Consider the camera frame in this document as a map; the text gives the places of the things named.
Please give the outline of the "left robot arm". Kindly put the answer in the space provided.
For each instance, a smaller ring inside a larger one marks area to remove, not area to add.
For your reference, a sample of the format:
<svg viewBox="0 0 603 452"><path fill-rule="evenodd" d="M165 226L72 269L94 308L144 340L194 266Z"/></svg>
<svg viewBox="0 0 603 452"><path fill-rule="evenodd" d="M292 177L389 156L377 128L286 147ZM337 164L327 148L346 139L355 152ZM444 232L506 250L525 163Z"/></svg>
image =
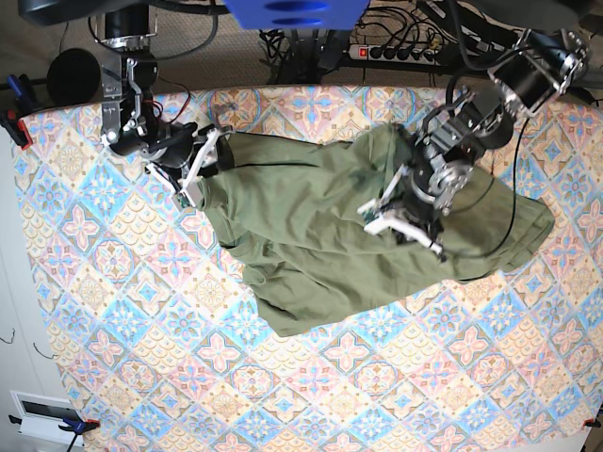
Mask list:
<svg viewBox="0 0 603 452"><path fill-rule="evenodd" d="M469 182L476 162L505 146L519 120L535 117L565 94L588 70L589 47L573 30L592 8L590 1L477 1L475 7L496 21L521 28L503 53L471 58L457 2L447 3L464 61L470 71L486 72L483 89L456 94L449 81L446 100L430 111L413 134L395 130L401 152L383 194L361 207L365 230L390 229L398 240L415 241L438 258L447 250L439 236L442 219L456 213L453 199Z"/></svg>

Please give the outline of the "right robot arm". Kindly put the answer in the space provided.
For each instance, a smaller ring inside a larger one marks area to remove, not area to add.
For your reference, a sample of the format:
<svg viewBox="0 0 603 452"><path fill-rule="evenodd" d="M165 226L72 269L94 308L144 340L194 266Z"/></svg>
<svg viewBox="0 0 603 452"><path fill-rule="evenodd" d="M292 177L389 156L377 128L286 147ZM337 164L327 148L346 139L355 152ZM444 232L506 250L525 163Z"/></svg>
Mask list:
<svg viewBox="0 0 603 452"><path fill-rule="evenodd" d="M106 148L120 157L140 155L147 171L171 193L180 209L197 206L203 198L199 182L234 165L227 144L233 130L212 122L164 121L155 112L152 87L158 78L158 57L151 51L151 7L206 15L209 36L216 37L224 6L192 5L172 1L21 1L19 14L32 24L53 25L85 18L105 23L90 35L107 52L100 68L103 88L102 134Z"/></svg>

